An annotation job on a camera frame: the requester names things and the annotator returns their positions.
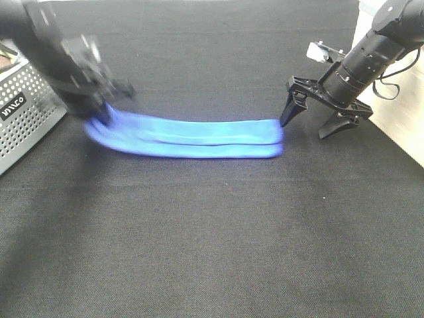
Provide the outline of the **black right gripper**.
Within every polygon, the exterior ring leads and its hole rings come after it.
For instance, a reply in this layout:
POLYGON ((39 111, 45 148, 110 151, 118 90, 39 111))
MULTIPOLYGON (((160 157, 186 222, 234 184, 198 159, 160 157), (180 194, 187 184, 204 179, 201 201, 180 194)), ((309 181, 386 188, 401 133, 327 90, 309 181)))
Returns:
POLYGON ((346 101, 333 98, 323 84, 315 79, 292 76, 286 83, 288 98, 280 116, 280 125, 285 127, 294 117, 307 110, 308 97, 331 108, 334 113, 319 129, 319 138, 325 139, 336 133, 356 128, 359 118, 368 119, 373 111, 367 104, 354 99, 346 101))

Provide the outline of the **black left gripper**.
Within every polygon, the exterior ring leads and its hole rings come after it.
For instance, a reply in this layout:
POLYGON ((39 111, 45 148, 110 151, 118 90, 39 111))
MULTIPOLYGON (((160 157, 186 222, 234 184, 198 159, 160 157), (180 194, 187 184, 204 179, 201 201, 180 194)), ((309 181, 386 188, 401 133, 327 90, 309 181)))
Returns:
POLYGON ((61 84, 61 100, 71 113, 95 115, 105 126, 111 122, 107 103, 125 98, 133 99, 135 95, 135 89, 128 80, 110 77, 107 70, 82 70, 78 75, 70 75, 61 84))

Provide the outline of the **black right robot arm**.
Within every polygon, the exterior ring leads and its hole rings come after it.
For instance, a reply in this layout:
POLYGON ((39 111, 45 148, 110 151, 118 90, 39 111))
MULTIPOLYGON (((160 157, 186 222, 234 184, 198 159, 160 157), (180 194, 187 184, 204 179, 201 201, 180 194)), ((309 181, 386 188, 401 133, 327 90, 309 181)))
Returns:
POLYGON ((287 82, 288 98, 280 117, 286 126, 307 109, 307 98, 331 108, 334 113, 319 129, 319 137, 358 126, 373 111, 358 96, 394 62, 423 46, 423 2, 386 1, 376 12, 370 30, 343 55, 331 51, 329 69, 318 79, 292 76, 287 82))

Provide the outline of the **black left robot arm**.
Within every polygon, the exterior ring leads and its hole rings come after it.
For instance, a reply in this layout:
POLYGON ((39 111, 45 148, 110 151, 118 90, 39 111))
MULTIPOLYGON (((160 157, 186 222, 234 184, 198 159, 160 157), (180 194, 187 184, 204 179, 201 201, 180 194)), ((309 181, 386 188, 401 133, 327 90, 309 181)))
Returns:
POLYGON ((96 39, 64 37, 48 2, 2 1, 1 36, 13 41, 72 115, 108 124, 110 103, 135 95, 128 81, 113 77, 96 39))

